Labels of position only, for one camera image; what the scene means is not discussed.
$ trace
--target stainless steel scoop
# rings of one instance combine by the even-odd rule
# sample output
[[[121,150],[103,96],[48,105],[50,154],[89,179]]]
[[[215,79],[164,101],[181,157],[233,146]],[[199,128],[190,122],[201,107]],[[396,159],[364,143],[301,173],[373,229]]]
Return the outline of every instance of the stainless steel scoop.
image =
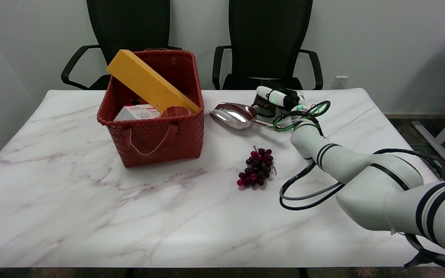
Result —
[[[254,124],[272,129],[272,124],[256,118],[257,113],[253,107],[243,104],[221,102],[211,111],[211,115],[226,125],[240,130],[249,129]]]

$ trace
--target bunch of grapes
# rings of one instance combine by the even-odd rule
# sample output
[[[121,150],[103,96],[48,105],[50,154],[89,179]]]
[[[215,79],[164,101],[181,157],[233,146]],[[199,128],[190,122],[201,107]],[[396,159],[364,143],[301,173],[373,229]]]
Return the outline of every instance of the bunch of grapes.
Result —
[[[245,172],[241,172],[238,176],[240,179],[236,182],[238,186],[255,186],[264,185],[265,179],[270,176],[272,162],[274,158],[270,149],[256,149],[250,153],[250,157],[247,159],[247,168]]]

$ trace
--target white marble tabletop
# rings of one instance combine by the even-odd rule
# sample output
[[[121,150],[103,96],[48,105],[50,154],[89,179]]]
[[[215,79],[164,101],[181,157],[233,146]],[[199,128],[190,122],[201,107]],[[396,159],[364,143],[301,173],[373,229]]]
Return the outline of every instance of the white marble tabletop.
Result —
[[[199,159],[125,169],[96,120],[104,92],[49,91],[0,152],[0,267],[401,266],[413,258],[403,236],[361,228],[335,198],[306,211],[281,208],[279,188],[306,165],[290,134],[232,130],[209,117],[219,102],[251,104],[255,92],[203,94]],[[319,120],[337,144],[360,153],[409,148],[362,89],[304,96],[332,102]],[[253,145],[273,150],[277,176],[240,190]],[[437,180],[421,160],[401,156],[426,183]],[[316,168],[288,193],[332,183]]]

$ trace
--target black office chair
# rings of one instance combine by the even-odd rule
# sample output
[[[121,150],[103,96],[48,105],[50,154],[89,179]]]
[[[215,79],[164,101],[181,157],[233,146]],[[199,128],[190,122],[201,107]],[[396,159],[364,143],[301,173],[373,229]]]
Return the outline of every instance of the black office chair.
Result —
[[[73,67],[88,49],[101,48],[108,65],[120,49],[180,49],[168,46],[170,0],[87,0],[87,7],[99,45],[82,46],[76,51],[61,74],[65,84],[83,90],[107,88],[110,75],[101,76],[90,87],[69,80]]]
[[[218,46],[214,55],[212,83],[216,90],[224,49],[233,52],[233,68],[223,90],[254,90],[259,79],[277,79],[287,88],[302,90],[293,77],[298,53],[310,56],[316,79],[315,90],[323,86],[317,53],[302,50],[309,26],[312,0],[229,0],[231,46]]]

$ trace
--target power socket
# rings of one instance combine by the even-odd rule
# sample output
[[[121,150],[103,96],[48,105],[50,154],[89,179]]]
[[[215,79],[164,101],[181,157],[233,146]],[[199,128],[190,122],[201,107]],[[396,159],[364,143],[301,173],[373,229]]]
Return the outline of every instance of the power socket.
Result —
[[[343,89],[346,87],[346,83],[348,83],[348,76],[336,76],[332,88]]]

